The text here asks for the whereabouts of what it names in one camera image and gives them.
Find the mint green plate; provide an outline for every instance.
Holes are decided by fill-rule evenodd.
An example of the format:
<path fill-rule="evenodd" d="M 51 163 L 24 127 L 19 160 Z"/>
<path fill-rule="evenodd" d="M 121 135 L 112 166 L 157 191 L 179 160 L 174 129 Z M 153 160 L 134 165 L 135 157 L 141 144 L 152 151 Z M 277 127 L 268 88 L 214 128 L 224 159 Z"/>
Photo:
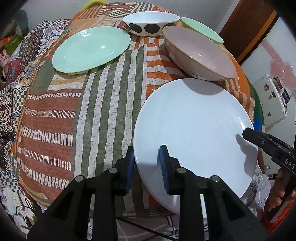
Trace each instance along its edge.
<path fill-rule="evenodd" d="M 83 72 L 115 59 L 130 42 L 130 35 L 120 28 L 89 28 L 65 40 L 55 51 L 52 65 L 63 73 Z"/>
<path fill-rule="evenodd" d="M 212 40 L 216 44 L 224 43 L 223 39 L 214 30 L 208 26 L 195 21 L 191 18 L 181 18 L 182 25 L 185 28 L 191 29 L 193 31 L 199 32 L 200 34 L 206 36 L 208 39 Z"/>

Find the bowl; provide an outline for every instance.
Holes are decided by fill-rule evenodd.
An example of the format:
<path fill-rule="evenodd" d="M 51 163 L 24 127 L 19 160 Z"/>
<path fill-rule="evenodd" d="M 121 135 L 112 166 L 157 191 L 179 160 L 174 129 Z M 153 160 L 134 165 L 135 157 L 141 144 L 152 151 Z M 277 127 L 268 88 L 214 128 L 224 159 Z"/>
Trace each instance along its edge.
<path fill-rule="evenodd" d="M 163 28 L 175 25 L 180 17 L 169 12 L 136 12 L 122 19 L 129 31 L 138 36 L 157 36 L 163 34 Z"/>
<path fill-rule="evenodd" d="M 206 36 L 208 39 L 212 40 L 214 43 L 218 45 L 224 43 L 220 35 L 208 26 L 191 18 L 181 18 L 181 21 L 183 27 L 199 32 L 200 34 Z"/>
<path fill-rule="evenodd" d="M 172 61 L 194 78 L 220 81 L 237 73 L 231 59 L 214 42 L 193 30 L 163 28 L 165 47 Z"/>

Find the white bowl with black dots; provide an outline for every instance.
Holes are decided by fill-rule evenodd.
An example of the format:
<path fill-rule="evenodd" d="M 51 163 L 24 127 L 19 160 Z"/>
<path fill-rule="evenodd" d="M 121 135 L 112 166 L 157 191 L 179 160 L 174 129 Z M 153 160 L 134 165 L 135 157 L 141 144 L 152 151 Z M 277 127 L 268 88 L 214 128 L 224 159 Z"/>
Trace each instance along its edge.
<path fill-rule="evenodd" d="M 136 12 L 122 19 L 129 31 L 138 36 L 157 36 L 163 34 L 163 28 L 176 25 L 180 17 L 169 12 Z"/>

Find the striped fabric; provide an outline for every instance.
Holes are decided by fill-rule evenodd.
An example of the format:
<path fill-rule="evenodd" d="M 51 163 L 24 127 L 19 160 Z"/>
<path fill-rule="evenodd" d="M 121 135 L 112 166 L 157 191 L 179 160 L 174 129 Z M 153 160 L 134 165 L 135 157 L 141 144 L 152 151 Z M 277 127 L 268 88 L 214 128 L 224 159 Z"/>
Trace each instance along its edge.
<path fill-rule="evenodd" d="M 114 166 L 132 145 L 136 119 L 147 97 L 162 84 L 184 77 L 169 59 L 161 36 L 131 35 L 122 55 L 85 74 L 54 70 L 52 56 L 65 39 L 94 26 L 125 28 L 122 17 L 141 11 L 169 12 L 141 2 L 85 10 L 75 15 L 40 60 L 17 133 L 21 183 L 39 203 L 48 206 L 77 175 L 94 177 Z M 252 116 L 252 99 L 240 92 L 237 78 L 218 84 Z M 116 209 L 124 216 L 168 213 L 149 194 L 137 170 L 131 192 L 116 199 Z"/>

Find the black dot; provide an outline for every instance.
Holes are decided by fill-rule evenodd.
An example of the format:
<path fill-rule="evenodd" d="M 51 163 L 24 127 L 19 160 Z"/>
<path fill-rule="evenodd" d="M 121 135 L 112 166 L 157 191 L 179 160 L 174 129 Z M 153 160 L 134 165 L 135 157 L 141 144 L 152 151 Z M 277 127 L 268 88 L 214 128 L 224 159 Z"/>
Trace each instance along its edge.
<path fill-rule="evenodd" d="M 163 28 L 166 26 L 174 26 L 174 23 L 167 23 L 166 25 L 163 26 Z"/>
<path fill-rule="evenodd" d="M 160 27 L 157 24 L 151 23 L 147 24 L 144 29 L 146 30 L 147 33 L 150 34 L 155 34 L 159 31 Z"/>
<path fill-rule="evenodd" d="M 142 28 L 137 25 L 137 24 L 134 24 L 134 23 L 130 23 L 130 27 L 132 30 L 134 30 L 136 33 L 140 33 L 142 32 Z"/>

